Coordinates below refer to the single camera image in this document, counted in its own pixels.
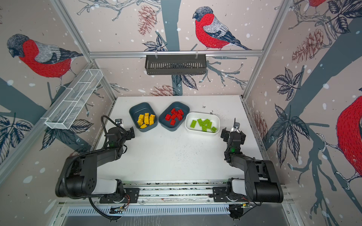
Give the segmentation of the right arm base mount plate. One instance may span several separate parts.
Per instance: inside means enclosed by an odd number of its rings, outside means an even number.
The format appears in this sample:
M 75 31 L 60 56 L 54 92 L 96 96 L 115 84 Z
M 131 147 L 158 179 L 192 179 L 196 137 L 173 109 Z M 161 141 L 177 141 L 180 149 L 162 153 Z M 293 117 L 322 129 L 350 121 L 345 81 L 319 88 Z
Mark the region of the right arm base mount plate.
M 213 187 L 213 192 L 209 195 L 214 202 L 249 202 L 247 197 L 242 194 L 237 194 L 227 187 Z

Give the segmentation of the green lego brick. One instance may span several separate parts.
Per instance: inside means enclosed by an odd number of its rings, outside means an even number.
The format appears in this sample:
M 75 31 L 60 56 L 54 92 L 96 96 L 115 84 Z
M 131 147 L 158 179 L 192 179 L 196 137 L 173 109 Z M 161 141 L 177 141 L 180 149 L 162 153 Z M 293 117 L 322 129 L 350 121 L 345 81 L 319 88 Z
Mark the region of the green lego brick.
M 209 121 L 207 124 L 206 124 L 206 128 L 207 129 L 211 129 L 212 128 L 212 122 Z

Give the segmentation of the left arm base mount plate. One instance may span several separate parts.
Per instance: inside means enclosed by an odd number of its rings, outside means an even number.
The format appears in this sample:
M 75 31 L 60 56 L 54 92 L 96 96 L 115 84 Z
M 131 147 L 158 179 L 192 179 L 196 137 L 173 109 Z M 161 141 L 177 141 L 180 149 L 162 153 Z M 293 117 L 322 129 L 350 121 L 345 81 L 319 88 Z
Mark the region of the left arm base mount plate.
M 139 188 L 124 188 L 115 194 L 104 195 L 100 198 L 101 204 L 118 204 L 118 203 L 137 203 L 139 197 Z

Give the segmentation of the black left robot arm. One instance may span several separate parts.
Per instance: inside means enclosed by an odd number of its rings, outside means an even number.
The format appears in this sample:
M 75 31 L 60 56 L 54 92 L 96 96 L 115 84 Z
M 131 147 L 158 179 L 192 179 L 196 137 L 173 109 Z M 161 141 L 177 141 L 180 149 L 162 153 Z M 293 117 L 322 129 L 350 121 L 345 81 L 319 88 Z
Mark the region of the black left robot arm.
M 126 153 L 125 142 L 135 138 L 134 128 L 124 129 L 108 116 L 101 116 L 105 141 L 101 149 L 68 157 L 58 178 L 57 197 L 83 199 L 104 195 L 124 196 L 118 179 L 98 177 L 98 167 L 119 160 Z

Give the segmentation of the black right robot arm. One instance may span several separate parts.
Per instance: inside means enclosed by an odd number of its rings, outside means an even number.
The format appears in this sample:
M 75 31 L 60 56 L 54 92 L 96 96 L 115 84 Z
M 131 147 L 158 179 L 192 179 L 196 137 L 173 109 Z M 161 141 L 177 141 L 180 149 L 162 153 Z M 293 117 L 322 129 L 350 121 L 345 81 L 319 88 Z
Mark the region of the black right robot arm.
M 238 130 L 221 131 L 221 138 L 226 142 L 224 160 L 232 167 L 244 172 L 245 196 L 252 202 L 283 202 L 284 195 L 272 161 L 257 160 L 246 156 L 241 151 L 246 135 Z

